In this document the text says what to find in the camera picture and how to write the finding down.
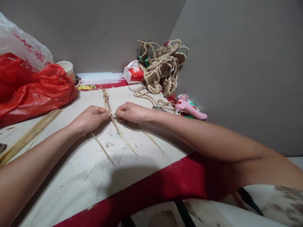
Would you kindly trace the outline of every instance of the tissue box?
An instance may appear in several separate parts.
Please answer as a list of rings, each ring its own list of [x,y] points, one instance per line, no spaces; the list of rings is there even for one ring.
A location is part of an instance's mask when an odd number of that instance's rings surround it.
[[[134,60],[124,67],[123,77],[128,84],[138,84],[145,82],[143,71],[138,65],[138,60]]]

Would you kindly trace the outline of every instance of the red plastic bag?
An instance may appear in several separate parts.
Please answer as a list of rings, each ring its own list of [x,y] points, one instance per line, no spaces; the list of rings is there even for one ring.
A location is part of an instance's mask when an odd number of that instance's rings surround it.
[[[58,109],[77,97],[73,79],[60,65],[31,73],[12,53],[0,56],[0,128]]]

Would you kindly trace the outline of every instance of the white table surface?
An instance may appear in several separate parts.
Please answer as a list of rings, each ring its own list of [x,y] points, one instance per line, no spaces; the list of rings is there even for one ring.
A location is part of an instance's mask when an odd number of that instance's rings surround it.
[[[108,89],[107,94],[113,112],[125,102],[152,107],[147,99],[134,97],[127,86]],[[153,96],[155,99],[165,100],[162,93]],[[62,113],[46,127],[32,147],[67,126],[89,105],[104,107],[102,91],[80,92],[78,98],[64,107]],[[0,129],[0,133],[3,133],[0,135],[0,143],[12,145],[40,119],[41,117],[37,117]],[[192,152],[188,146],[153,126],[145,127],[164,154],[144,135],[137,124],[118,124],[118,127],[137,153],[137,161],[135,154],[117,134],[113,123],[107,122],[94,133],[116,166],[111,164],[92,136],[86,135],[79,139],[55,166],[15,225],[53,226]],[[26,152],[30,144],[14,158]]]

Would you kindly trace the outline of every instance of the forearm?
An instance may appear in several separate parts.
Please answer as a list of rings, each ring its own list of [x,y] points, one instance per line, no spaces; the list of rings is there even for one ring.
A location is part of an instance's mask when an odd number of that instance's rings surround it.
[[[171,131],[178,139],[202,155],[220,161],[255,159],[273,152],[254,140],[201,120],[153,111],[148,121]]]
[[[12,224],[77,138],[65,127],[0,168],[0,226]]]

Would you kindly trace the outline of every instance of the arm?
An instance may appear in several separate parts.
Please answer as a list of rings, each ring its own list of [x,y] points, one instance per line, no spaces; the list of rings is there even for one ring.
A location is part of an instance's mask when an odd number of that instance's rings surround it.
[[[108,110],[90,106],[71,124],[0,168],[0,226],[11,226],[69,147],[110,116]]]
[[[228,162],[235,187],[274,184],[303,190],[303,171],[296,165],[274,150],[221,126],[130,102],[120,106],[115,115],[167,129],[200,154]]]

